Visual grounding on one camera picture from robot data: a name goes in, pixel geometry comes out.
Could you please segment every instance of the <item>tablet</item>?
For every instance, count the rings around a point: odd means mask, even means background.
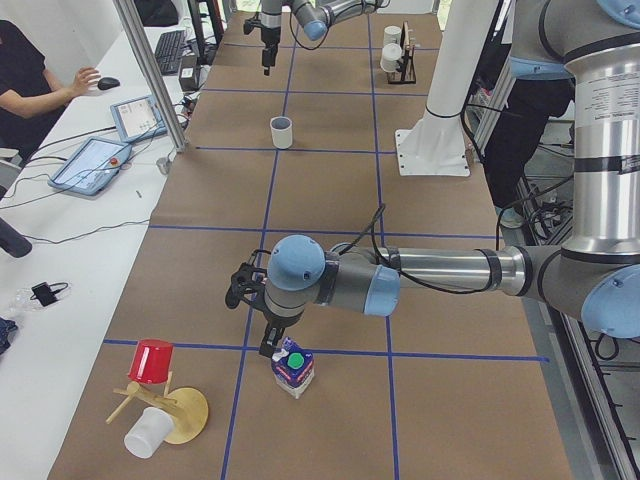
[[[68,193],[96,195],[129,160],[131,149],[128,143],[90,137],[47,183]]]
[[[156,137],[167,131],[153,95],[111,105],[111,114],[120,140],[126,143]]]

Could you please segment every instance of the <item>white table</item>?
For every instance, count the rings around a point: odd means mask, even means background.
[[[147,29],[152,45],[165,29]],[[113,125],[109,106],[150,92],[124,32],[97,66],[121,86],[74,100],[43,144]],[[165,77],[170,97],[183,96],[177,76]],[[115,131],[100,134],[117,139]],[[44,149],[69,157],[86,137]],[[96,198],[68,194],[15,208],[6,208],[52,193],[46,177],[24,180],[13,198],[0,201],[0,217],[25,235],[60,240],[149,218],[164,186],[156,166],[173,155],[168,136],[140,142],[130,168],[121,171]],[[53,174],[61,163],[38,160],[19,179]],[[11,348],[0,357],[0,479],[45,479],[58,454],[91,371],[93,361],[124,288],[146,225],[131,225],[60,245],[34,242],[23,258],[0,251],[0,315],[7,313],[15,294],[41,282],[68,282],[58,303],[21,313]]]

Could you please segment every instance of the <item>computer mouse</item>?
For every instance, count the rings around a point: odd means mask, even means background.
[[[98,90],[109,90],[120,85],[120,80],[113,77],[102,77],[98,80]]]

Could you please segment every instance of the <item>keyboard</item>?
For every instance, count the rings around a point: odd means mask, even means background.
[[[173,75],[180,70],[180,58],[184,47],[184,30],[164,32],[156,45],[155,57],[162,75]]]

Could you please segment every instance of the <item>white cup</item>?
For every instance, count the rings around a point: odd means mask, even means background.
[[[400,45],[400,37],[402,36],[402,29],[395,25],[389,25],[384,29],[384,37],[382,38],[382,46],[389,45],[390,43],[397,43]]]
[[[147,407],[124,436],[124,445],[136,457],[149,458],[173,429],[171,415],[159,408]]]
[[[289,117],[271,119],[271,138],[276,148],[286,149],[293,144],[293,127]]]
[[[398,60],[402,58],[402,47],[397,43],[389,43],[382,48],[380,68],[387,73],[392,73],[398,68]]]

